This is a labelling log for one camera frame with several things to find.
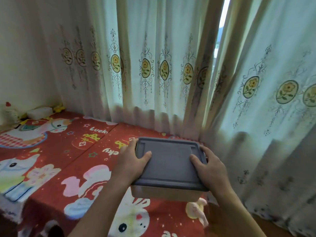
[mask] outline person's right arm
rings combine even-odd
[[[204,146],[201,149],[205,152],[208,163],[203,164],[195,155],[190,156],[191,162],[203,184],[216,198],[236,236],[266,237],[233,191],[225,165],[210,149]]]

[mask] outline person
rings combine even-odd
[[[138,139],[123,146],[118,155],[110,180],[105,184],[92,206],[81,218],[69,237],[105,237],[108,235],[119,204],[132,182],[143,172],[151,158],[151,151],[138,159],[135,147]],[[203,184],[212,192],[235,236],[266,237],[233,191],[225,165],[207,147],[201,146],[208,163],[205,165],[195,155],[190,160]]]

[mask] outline box lid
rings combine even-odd
[[[208,191],[189,158],[190,154],[194,154],[202,163],[207,163],[199,143],[139,137],[135,150],[137,158],[142,158],[147,151],[152,152],[152,157],[132,185]]]

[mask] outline white tissue package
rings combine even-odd
[[[41,107],[26,112],[29,119],[38,120],[49,117],[53,114],[53,109],[50,107]]]

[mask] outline person's left hand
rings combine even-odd
[[[135,147],[137,141],[138,139],[133,139],[129,146],[121,147],[117,163],[111,174],[111,179],[115,179],[115,181],[125,184],[127,187],[140,177],[151,158],[151,151],[146,152],[141,159],[136,157]]]

